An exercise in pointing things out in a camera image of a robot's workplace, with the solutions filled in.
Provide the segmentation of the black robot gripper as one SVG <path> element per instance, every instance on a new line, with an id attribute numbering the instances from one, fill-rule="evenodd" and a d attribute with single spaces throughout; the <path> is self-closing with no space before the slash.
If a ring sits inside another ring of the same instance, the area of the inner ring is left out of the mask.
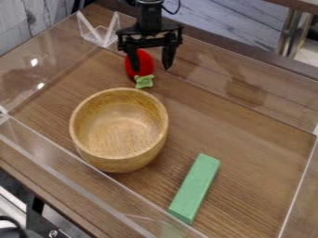
<path id="1" fill-rule="evenodd" d="M 161 63 L 166 70 L 173 62 L 176 48 L 182 43 L 182 26 L 165 23 L 157 32 L 142 32 L 134 24 L 114 32 L 117 37 L 117 49 L 126 53 L 125 71 L 129 77 L 138 73 L 140 62 L 137 49 L 161 47 Z"/>

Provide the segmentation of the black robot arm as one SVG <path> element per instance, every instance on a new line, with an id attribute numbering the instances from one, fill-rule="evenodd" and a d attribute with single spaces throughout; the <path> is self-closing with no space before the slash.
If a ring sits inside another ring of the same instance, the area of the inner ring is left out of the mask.
<path id="1" fill-rule="evenodd" d="M 136 10 L 134 24 L 118 29 L 117 50 L 124 51 L 132 70 L 140 70 L 140 58 L 137 50 L 142 48 L 161 48 L 161 64 L 166 70 L 173 62 L 176 49 L 182 43 L 182 26 L 178 23 L 162 22 L 161 11 L 174 15 L 181 6 L 177 2 L 174 11 L 168 11 L 164 7 L 165 0 L 124 0 Z"/>

